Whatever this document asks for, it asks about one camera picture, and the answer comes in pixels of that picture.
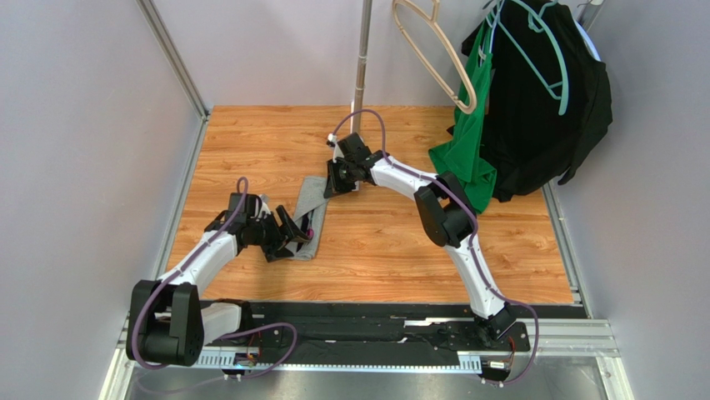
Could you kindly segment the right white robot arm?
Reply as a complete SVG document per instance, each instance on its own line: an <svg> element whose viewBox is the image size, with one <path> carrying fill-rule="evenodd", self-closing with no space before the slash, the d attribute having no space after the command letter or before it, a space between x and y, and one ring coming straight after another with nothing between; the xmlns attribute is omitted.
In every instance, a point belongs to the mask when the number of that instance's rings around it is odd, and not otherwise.
<svg viewBox="0 0 710 400"><path fill-rule="evenodd" d="M383 150L372 152L352 133L327 137L333 157L327 162L325 198L359 189L361 183L389 188L416 203L422 228L452 259L482 330L498 340L516 322L488 268L478 239L478 220L458 179L450 172L428 173L410 167Z"/></svg>

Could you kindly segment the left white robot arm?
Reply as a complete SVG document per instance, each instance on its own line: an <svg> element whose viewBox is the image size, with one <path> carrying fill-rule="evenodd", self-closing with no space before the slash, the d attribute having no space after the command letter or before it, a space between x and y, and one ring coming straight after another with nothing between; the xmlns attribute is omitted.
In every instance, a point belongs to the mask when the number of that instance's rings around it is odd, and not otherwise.
<svg viewBox="0 0 710 400"><path fill-rule="evenodd" d="M271 211L258 195L231 193L227 208L175 268L134 286L127 357L147 369L191 367L207 344L257 336L248 302L223 299L203 305L204 290L245 248L259 247L274 262L293 256L290 244L305 245L314 237L313 229L296 223L284 207Z"/></svg>

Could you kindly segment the grey cloth napkin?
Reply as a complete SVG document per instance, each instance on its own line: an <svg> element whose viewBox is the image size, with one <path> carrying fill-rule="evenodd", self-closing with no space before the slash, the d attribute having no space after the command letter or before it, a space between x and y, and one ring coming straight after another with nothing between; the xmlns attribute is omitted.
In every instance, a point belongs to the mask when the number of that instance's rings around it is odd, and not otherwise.
<svg viewBox="0 0 710 400"><path fill-rule="evenodd" d="M316 257L328 208L329 199L324 197L327 182L325 177L317 176L306 176L302 182L293 220L302 231L310 233L310 241L287 245L293 253L292 260L310 261Z"/></svg>

